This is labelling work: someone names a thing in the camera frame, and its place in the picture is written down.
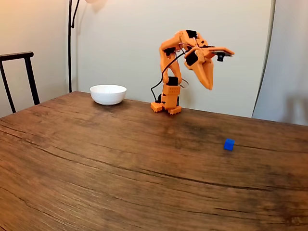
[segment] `blue cube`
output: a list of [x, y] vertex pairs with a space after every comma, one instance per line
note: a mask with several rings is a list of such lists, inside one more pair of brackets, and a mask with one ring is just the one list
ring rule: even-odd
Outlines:
[[232, 150], [233, 150], [234, 143], [235, 143], [234, 140], [227, 139], [226, 142], [225, 142], [225, 147], [224, 147], [224, 149], [225, 149], [225, 150], [228, 150], [228, 151], [232, 151]]

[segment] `wall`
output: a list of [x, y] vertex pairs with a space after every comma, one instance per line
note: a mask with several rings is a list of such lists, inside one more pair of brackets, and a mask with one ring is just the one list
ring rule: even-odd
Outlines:
[[[33, 51], [32, 66], [41, 102], [66, 93], [65, 0], [1, 0], [0, 54]], [[33, 105], [23, 60], [3, 63], [16, 110]], [[0, 117], [12, 113], [2, 79]]]
[[[160, 80], [160, 44], [183, 29], [199, 31], [209, 45], [233, 50], [214, 61], [213, 90], [206, 90], [180, 59], [183, 107], [251, 117], [259, 88], [271, 0], [98, 0], [81, 1], [78, 16], [78, 87], [119, 84], [127, 98], [153, 101]], [[156, 89], [161, 93], [162, 86]]]
[[278, 0], [254, 118], [308, 125], [308, 1]]

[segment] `orange robotic arm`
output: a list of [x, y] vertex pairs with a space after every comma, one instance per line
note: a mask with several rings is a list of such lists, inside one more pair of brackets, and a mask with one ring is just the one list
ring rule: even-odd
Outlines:
[[[212, 58], [217, 55], [218, 61], [223, 61], [223, 57], [232, 56], [234, 52], [224, 47], [210, 47], [207, 41], [202, 38], [200, 33], [191, 30], [182, 30], [175, 37], [162, 43], [159, 48], [160, 68], [165, 69], [168, 64], [175, 59], [177, 51], [184, 49], [185, 66], [196, 73], [200, 82], [207, 88], [213, 88], [213, 62]], [[170, 67], [171, 71], [182, 81], [180, 67], [177, 62]], [[168, 83], [168, 72], [164, 73], [163, 83]]]
[[[179, 106], [180, 86], [182, 76], [178, 62], [175, 62], [176, 52], [185, 50], [185, 66], [195, 72], [199, 81], [209, 90], [213, 88], [213, 62], [212, 58], [217, 55], [218, 61], [222, 62], [225, 56], [232, 56], [234, 52], [224, 47], [208, 46], [207, 41], [200, 33], [191, 30], [182, 30], [175, 34], [172, 39], [162, 43], [159, 48], [160, 68], [162, 81], [164, 83], [163, 92], [151, 108], [155, 112], [163, 109], [175, 114], [181, 111]], [[174, 77], [168, 76], [168, 69]]]

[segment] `black lamp pole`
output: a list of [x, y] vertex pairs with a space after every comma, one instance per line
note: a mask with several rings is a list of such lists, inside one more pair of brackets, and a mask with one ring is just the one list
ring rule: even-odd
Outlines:
[[72, 92], [72, 54], [71, 54], [71, 37], [72, 37], [72, 0], [69, 0], [68, 7], [68, 85], [69, 93]]

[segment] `chair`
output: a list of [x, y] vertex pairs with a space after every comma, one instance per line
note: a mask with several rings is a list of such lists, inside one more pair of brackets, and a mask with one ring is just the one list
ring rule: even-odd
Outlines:
[[28, 74], [28, 79], [29, 79], [29, 84], [31, 88], [31, 93], [32, 93], [32, 98], [34, 105], [39, 104], [39, 96], [38, 96], [38, 91], [37, 87], [35, 85], [35, 80], [34, 80], [34, 75], [33, 75], [33, 70], [32, 70], [32, 65], [31, 65], [31, 57], [33, 57], [34, 53], [33, 52], [23, 52], [23, 53], [16, 53], [16, 54], [5, 54], [5, 55], [0, 55], [0, 71], [5, 87], [6, 94], [8, 96], [8, 100], [12, 109], [12, 112], [15, 113], [15, 106], [11, 97], [11, 93], [9, 90], [8, 82], [6, 81], [5, 73], [4, 73], [4, 68], [3, 68], [3, 61], [8, 61], [8, 60], [15, 60], [15, 59], [25, 59], [26, 63], [26, 70]]

